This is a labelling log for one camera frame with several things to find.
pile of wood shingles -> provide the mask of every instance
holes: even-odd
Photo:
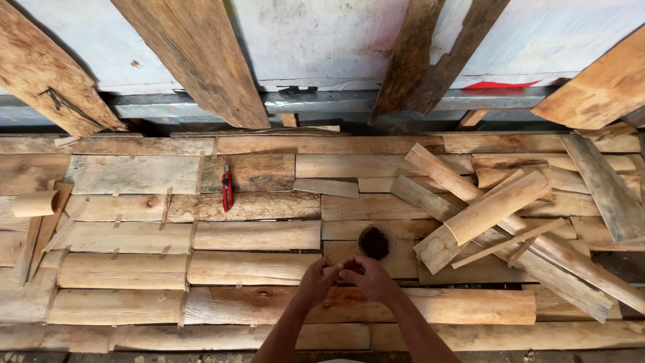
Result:
[[[638,137],[599,132],[588,137],[640,201]],[[642,294],[589,259],[590,250],[645,244],[615,242],[561,136],[114,136],[58,148],[53,137],[0,138],[0,350],[257,349],[305,269],[356,252],[371,223],[396,237],[385,268],[454,350],[645,346],[645,322],[620,321],[616,299],[639,309]],[[225,163],[235,192],[228,213]],[[460,181],[446,184],[448,169]],[[482,234],[434,274],[417,261],[417,242],[518,170],[540,171],[551,193],[517,211],[525,225],[513,234],[563,217],[545,236],[575,256],[529,250],[508,267],[515,245],[448,265],[494,245]],[[295,191],[298,178],[357,182],[360,194]],[[20,288],[8,276],[30,221],[13,217],[12,201],[50,180],[74,185],[62,237]],[[482,283],[522,289],[452,288]],[[406,350],[392,314],[354,287],[333,287],[306,323],[297,349]]]

person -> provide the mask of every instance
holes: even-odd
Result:
[[[331,261],[323,257],[307,268],[294,298],[251,360],[252,363],[292,362],[295,342],[304,319],[323,302],[329,288],[339,278],[358,286],[368,299],[380,302],[392,311],[414,363],[460,362],[379,262],[356,254],[335,265],[323,276],[323,268],[329,266]]]

red utility knife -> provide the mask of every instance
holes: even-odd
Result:
[[[231,183],[231,171],[228,170],[228,164],[224,164],[224,174],[222,174],[222,205],[224,205],[224,212],[230,211],[233,207],[233,188]]]

hand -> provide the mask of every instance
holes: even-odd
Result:
[[[302,305],[307,312],[320,305],[329,293],[329,288],[339,279],[339,273],[342,270],[342,264],[337,264],[333,269],[323,276],[323,267],[332,265],[329,258],[323,257],[312,263],[307,272],[304,273],[298,292],[293,298],[298,304]]]
[[[340,272],[341,278],[358,286],[370,300],[391,307],[403,294],[385,268],[373,258],[357,253],[342,264],[345,269]]]

human hand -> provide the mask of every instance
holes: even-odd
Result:
[[[329,293],[329,288],[339,279],[342,264],[336,264],[323,276],[323,267],[331,265],[332,261],[329,258],[322,257],[307,268],[303,278],[300,280],[298,292],[296,292],[293,299],[306,308],[307,312],[323,302],[327,297],[327,293]]]
[[[361,289],[365,296],[387,307],[392,306],[403,293],[385,268],[373,258],[357,253],[345,260],[340,277]]]

